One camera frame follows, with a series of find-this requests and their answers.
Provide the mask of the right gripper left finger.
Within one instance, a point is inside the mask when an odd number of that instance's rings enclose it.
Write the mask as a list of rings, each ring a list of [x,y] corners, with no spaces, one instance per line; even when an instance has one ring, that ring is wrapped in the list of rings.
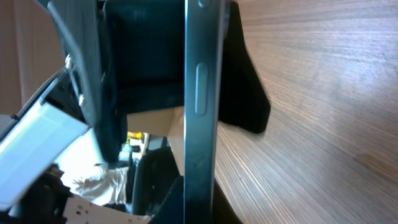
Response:
[[[177,177],[160,210],[148,224],[183,224],[183,176]]]

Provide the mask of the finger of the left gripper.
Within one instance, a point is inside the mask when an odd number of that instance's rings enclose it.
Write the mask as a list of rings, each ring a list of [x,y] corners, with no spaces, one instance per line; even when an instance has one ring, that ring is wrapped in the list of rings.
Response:
[[[266,130],[270,112],[271,105],[246,49],[239,5],[231,1],[223,42],[218,119],[260,134]]]
[[[65,54],[65,68],[85,122],[92,128],[106,126],[99,32],[99,13],[104,1],[37,0],[37,3],[53,20]]]

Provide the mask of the turquoise screen Galaxy smartphone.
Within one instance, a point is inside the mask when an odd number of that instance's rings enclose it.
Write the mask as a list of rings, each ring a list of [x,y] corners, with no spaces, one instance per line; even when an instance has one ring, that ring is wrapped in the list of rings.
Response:
[[[211,223],[226,0],[185,1],[183,221]]]

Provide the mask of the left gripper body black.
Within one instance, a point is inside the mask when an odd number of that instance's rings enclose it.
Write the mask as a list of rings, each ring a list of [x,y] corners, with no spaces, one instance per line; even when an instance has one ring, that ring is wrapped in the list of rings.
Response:
[[[116,162],[128,114],[183,105],[184,2],[104,1],[100,6],[99,148],[105,161]]]

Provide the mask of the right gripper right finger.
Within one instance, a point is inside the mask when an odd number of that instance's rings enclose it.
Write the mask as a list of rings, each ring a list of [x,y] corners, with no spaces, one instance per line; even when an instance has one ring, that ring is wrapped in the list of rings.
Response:
[[[216,180],[213,191],[213,224],[243,224]]]

